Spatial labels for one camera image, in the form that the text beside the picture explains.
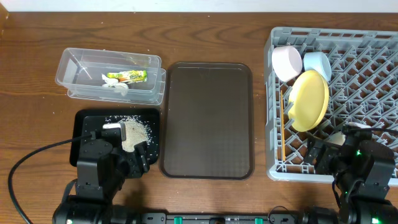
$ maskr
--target grain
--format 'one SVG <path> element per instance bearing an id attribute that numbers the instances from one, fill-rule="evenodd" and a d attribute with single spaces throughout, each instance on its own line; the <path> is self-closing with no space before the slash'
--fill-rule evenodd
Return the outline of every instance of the grain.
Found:
<path id="1" fill-rule="evenodd" d="M 123 150 L 126 152 L 134 152 L 134 146 L 143 141 L 149 145 L 152 141 L 150 136 L 150 127 L 139 121 L 140 116 L 115 116 L 119 118 L 119 123 L 126 125 L 126 140 L 122 142 Z"/>

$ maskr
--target dish rack grid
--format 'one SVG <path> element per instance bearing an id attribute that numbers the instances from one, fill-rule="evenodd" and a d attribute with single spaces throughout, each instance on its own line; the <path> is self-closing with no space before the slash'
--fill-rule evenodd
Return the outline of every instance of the dish rack grid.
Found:
<path id="1" fill-rule="evenodd" d="M 280 81 L 272 69 L 275 47 L 294 46 L 303 57 L 307 52 L 324 52 L 330 62 L 330 101 L 321 123 L 313 130 L 298 133 L 287 113 L 289 93 L 295 79 Z M 330 175 L 316 174 L 303 162 L 307 136 L 328 139 L 348 122 L 374 128 L 398 129 L 398 33 L 365 30 L 308 29 L 276 27 L 264 47 L 264 81 L 267 92 L 266 163 L 273 180 L 331 183 Z M 286 160 L 282 159 L 280 104 L 284 104 Z M 398 138 L 375 133 L 375 141 L 398 151 Z M 390 185 L 398 185 L 398 169 Z"/>

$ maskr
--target green and yellow wrapper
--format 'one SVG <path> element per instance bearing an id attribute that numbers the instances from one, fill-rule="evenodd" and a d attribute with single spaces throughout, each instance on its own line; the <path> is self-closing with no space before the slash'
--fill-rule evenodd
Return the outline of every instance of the green and yellow wrapper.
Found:
<path id="1" fill-rule="evenodd" d="M 117 78 L 119 82 L 124 83 L 146 82 L 148 79 L 146 70 L 131 70 L 118 73 L 109 72 L 106 76 L 108 78 Z"/>

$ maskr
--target green light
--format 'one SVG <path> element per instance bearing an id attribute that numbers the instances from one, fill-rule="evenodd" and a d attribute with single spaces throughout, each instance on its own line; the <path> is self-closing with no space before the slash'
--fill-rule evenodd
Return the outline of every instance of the green light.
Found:
<path id="1" fill-rule="evenodd" d="M 377 218 L 372 218 L 372 224 L 380 224 L 381 222 Z"/>

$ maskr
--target wooden table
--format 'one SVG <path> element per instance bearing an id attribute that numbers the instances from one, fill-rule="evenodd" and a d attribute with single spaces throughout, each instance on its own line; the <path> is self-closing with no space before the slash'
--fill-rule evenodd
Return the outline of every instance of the wooden table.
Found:
<path id="1" fill-rule="evenodd" d="M 114 203 L 170 213 L 337 209 L 328 184 L 274 182 L 266 175 L 263 47 L 275 26 L 398 30 L 397 21 L 397 14 L 10 13 L 0 40 L 0 223 L 23 222 L 6 184 L 22 156 L 71 138 L 75 113 L 83 108 L 131 106 L 66 96 L 54 76 L 67 47 L 159 55 L 163 68 L 179 61 L 240 62 L 253 72 L 256 168 L 248 180 L 170 179 L 155 164 L 141 179 L 127 180 Z M 17 198 L 35 223 L 51 222 L 66 184 L 76 178 L 69 150 L 41 152 L 16 171 Z M 398 205 L 398 189 L 387 198 Z"/>

